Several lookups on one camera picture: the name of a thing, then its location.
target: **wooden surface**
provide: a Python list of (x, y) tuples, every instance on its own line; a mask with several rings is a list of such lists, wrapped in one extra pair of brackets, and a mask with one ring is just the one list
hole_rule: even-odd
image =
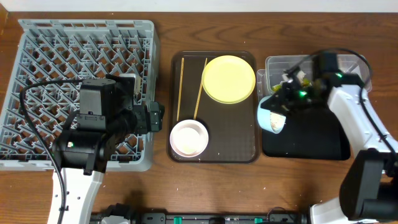
[[(264, 68), (270, 55), (346, 47), (374, 69), (373, 107), (398, 136), (398, 14), (319, 13), (29, 13), (12, 12), (0, 36), (0, 99), (7, 89), (22, 29), (17, 19), (149, 19), (160, 37), (156, 100), (168, 106), (171, 58), (180, 50), (247, 50)], [(169, 117), (169, 108), (165, 117)], [(164, 129), (168, 119), (164, 119)], [(108, 172), (94, 212), (115, 203), (141, 211), (266, 213), (281, 206), (308, 211), (338, 195), (353, 159), (316, 161), (261, 155), (249, 165), (177, 164), (166, 154), (167, 132), (155, 135), (150, 170)], [(0, 172), (0, 223), (46, 223), (52, 172)]]

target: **yellow plate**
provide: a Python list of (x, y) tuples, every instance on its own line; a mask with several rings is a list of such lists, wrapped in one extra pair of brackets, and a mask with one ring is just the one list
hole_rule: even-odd
[(203, 89), (220, 103), (239, 103), (250, 96), (256, 85), (251, 66), (243, 59), (225, 55), (209, 62), (202, 74)]

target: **chopstick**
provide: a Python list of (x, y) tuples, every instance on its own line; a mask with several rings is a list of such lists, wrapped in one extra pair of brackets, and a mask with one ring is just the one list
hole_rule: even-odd
[[(203, 70), (205, 69), (207, 64), (207, 58), (205, 60), (205, 66), (203, 67)], [(200, 94), (201, 94), (201, 89), (202, 89), (202, 80), (200, 79), (200, 87), (199, 87), (199, 93), (198, 93), (198, 99), (197, 99), (197, 105), (195, 107), (195, 113), (193, 114), (193, 119), (197, 119), (197, 114), (198, 114), (198, 109), (199, 109), (199, 101), (200, 101)]]
[(184, 58), (181, 59), (181, 74), (180, 74), (180, 89), (178, 91), (178, 106), (177, 106), (177, 121), (180, 116), (180, 103), (181, 103), (181, 89), (182, 89), (182, 75), (184, 72)]

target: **white wall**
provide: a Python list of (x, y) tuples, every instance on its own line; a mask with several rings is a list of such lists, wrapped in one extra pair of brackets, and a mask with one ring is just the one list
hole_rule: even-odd
[(398, 0), (0, 0), (8, 11), (398, 12)]

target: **brown tray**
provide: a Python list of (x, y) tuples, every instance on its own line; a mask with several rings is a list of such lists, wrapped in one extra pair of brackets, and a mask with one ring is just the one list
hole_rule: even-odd
[[(222, 55), (234, 55), (247, 61), (256, 71), (256, 61), (249, 52), (184, 51), (172, 60), (172, 91), (170, 91), (170, 129), (177, 124), (178, 92), (181, 61), (184, 58), (183, 81), (179, 121), (193, 119), (205, 60), (210, 62)], [(250, 163), (259, 156), (259, 128), (256, 124), (256, 89), (240, 103), (226, 105), (212, 100), (202, 89), (197, 121), (209, 132), (209, 143), (199, 156), (186, 158), (167, 147), (169, 156), (176, 162)]]

